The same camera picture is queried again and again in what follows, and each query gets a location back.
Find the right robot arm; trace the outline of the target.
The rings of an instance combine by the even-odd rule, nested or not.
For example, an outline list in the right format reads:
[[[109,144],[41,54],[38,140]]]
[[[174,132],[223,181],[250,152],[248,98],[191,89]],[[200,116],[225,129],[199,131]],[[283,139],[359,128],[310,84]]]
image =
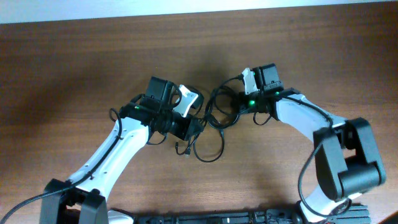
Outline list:
[[[310,102],[300,91],[284,88],[276,65],[245,68],[238,80],[242,113],[267,113],[307,137],[314,150],[298,177],[294,211],[279,220],[292,223],[365,222],[352,201],[385,183],[386,171],[370,123],[346,119]]]

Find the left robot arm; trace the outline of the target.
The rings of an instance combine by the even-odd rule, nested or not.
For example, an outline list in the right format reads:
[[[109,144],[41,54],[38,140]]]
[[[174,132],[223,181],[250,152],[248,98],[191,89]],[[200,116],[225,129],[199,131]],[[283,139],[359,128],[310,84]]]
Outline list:
[[[114,127],[90,159],[67,181],[51,180],[40,209],[40,223],[134,223],[126,213],[108,210],[107,201],[123,170],[155,132],[188,141],[203,131],[189,114],[203,96],[184,85],[152,77],[145,93],[115,114]]]

